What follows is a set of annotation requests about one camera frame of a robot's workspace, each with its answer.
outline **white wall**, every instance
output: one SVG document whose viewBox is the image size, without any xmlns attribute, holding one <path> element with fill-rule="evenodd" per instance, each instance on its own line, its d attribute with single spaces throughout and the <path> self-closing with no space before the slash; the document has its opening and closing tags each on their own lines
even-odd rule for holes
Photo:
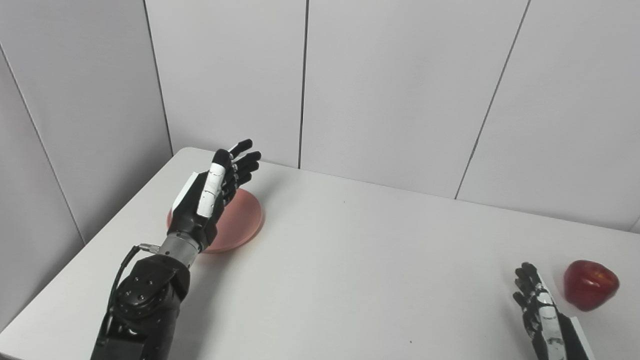
<svg viewBox="0 0 640 360">
<path fill-rule="evenodd" d="M 631 229 L 639 13 L 636 1 L 532 1 L 459 199 Z"/>
<path fill-rule="evenodd" d="M 0 229 L 1 331 L 83 246 L 1 51 Z"/>
<path fill-rule="evenodd" d="M 311 1 L 302 168 L 455 197 L 526 4 Z"/>
<path fill-rule="evenodd" d="M 305 2 L 148 0 L 172 142 L 629 230 L 639 5 L 530 4 L 310 0 L 298 157 Z"/>
<path fill-rule="evenodd" d="M 85 241 L 171 156 L 142 0 L 4 0 L 0 43 Z"/>
<path fill-rule="evenodd" d="M 298 165 L 304 0 L 147 0 L 173 148 Z"/>
</svg>

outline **tabletop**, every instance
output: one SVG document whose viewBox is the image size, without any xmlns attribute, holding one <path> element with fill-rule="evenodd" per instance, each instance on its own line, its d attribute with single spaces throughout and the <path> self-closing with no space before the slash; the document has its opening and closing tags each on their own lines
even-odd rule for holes
<svg viewBox="0 0 640 360">
<path fill-rule="evenodd" d="M 0 334 L 22 360 L 87 360 L 120 262 L 161 243 L 165 218 L 212 152 L 178 152 Z M 244 186 L 256 237 L 200 254 L 170 359 L 525 359 L 513 271 L 540 270 L 598 359 L 640 359 L 640 235 L 262 163 Z M 576 259 L 620 290 L 582 313 L 562 297 Z"/>
</svg>

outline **robotic hand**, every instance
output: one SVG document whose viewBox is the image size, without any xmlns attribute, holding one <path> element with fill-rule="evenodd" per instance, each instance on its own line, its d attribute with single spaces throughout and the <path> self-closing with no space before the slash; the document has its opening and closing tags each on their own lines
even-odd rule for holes
<svg viewBox="0 0 640 360">
<path fill-rule="evenodd" d="M 522 308 L 522 321 L 539 360 L 595 360 L 577 318 L 558 311 L 538 269 L 522 263 L 513 298 Z"/>
<path fill-rule="evenodd" d="M 209 171 L 193 174 L 180 191 L 162 246 L 140 244 L 129 251 L 111 288 L 92 360 L 168 357 L 180 304 L 189 291 L 189 268 L 216 237 L 224 207 L 258 169 L 260 152 L 239 157 L 252 146 L 247 139 L 229 151 L 216 151 Z M 154 255 L 136 262 L 120 283 L 140 250 Z"/>
</svg>

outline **robot finger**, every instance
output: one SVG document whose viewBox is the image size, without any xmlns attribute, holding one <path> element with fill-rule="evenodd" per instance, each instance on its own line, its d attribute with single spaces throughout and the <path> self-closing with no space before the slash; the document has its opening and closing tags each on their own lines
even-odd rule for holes
<svg viewBox="0 0 640 360">
<path fill-rule="evenodd" d="M 531 320 L 531 313 L 528 313 L 527 311 L 522 313 L 522 323 L 524 324 L 524 329 L 527 331 L 527 334 L 529 334 L 529 337 L 533 339 L 533 337 L 536 335 L 537 330 Z"/>
<path fill-rule="evenodd" d="M 542 283 L 540 276 L 538 275 L 538 269 L 531 263 L 522 263 L 522 270 L 529 276 L 534 286 Z"/>
<path fill-rule="evenodd" d="M 246 174 L 246 175 L 245 175 L 245 176 L 243 176 L 243 177 L 240 177 L 240 178 L 237 180 L 236 188 L 239 188 L 240 186 L 242 186 L 242 185 L 244 185 L 244 184 L 248 183 L 249 181 L 251 181 L 251 178 L 252 178 L 252 177 L 253 177 L 253 176 L 251 175 L 251 173 Z"/>
<path fill-rule="evenodd" d="M 246 176 L 247 174 L 249 174 L 250 172 L 254 172 L 254 171 L 258 170 L 259 167 L 260 167 L 260 164 L 257 163 L 257 162 L 249 163 L 247 166 L 238 169 L 238 171 L 236 172 L 236 175 L 237 175 L 236 177 L 238 179 L 241 179 L 244 176 Z"/>
<path fill-rule="evenodd" d="M 527 299 L 522 295 L 522 293 L 515 292 L 513 293 L 513 300 L 515 300 L 518 305 L 522 308 L 522 310 L 527 308 Z"/>
<path fill-rule="evenodd" d="M 515 280 L 515 284 L 516 286 L 518 286 L 518 289 L 522 291 L 522 295 L 524 295 L 525 298 L 530 299 L 531 297 L 535 296 L 535 292 L 533 291 L 533 287 L 531 286 L 531 283 L 529 281 L 523 281 L 518 277 Z"/>
<path fill-rule="evenodd" d="M 230 158 L 231 159 L 235 159 L 242 152 L 247 151 L 247 150 L 251 149 L 252 147 L 253 147 L 253 141 L 251 139 L 243 140 L 243 141 L 235 144 L 235 146 L 233 146 L 231 148 L 231 150 L 229 150 Z"/>
<path fill-rule="evenodd" d="M 227 206 L 231 200 L 236 196 L 236 188 L 229 190 L 229 192 L 225 195 L 224 206 Z"/>
<path fill-rule="evenodd" d="M 234 165 L 236 166 L 236 170 L 239 170 L 247 165 L 249 165 L 249 163 L 255 163 L 258 160 L 260 160 L 262 158 L 262 153 L 260 153 L 259 151 L 254 151 L 254 152 L 250 152 L 244 156 L 241 156 L 240 158 L 234 160 Z"/>
<path fill-rule="evenodd" d="M 534 287 L 534 283 L 531 281 L 531 278 L 529 277 L 529 274 L 527 274 L 523 268 L 517 268 L 516 269 L 516 276 L 518 277 L 518 279 L 520 279 L 522 282 L 526 282 L 529 286 L 531 286 L 531 288 Z"/>
</svg>

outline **red apple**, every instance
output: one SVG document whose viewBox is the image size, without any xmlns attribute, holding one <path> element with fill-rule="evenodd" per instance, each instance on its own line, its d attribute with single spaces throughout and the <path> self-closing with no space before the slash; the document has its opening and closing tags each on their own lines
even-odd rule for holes
<svg viewBox="0 0 640 360">
<path fill-rule="evenodd" d="M 564 297 L 582 311 L 604 304 L 619 287 L 616 274 L 593 261 L 574 261 L 564 272 Z"/>
</svg>

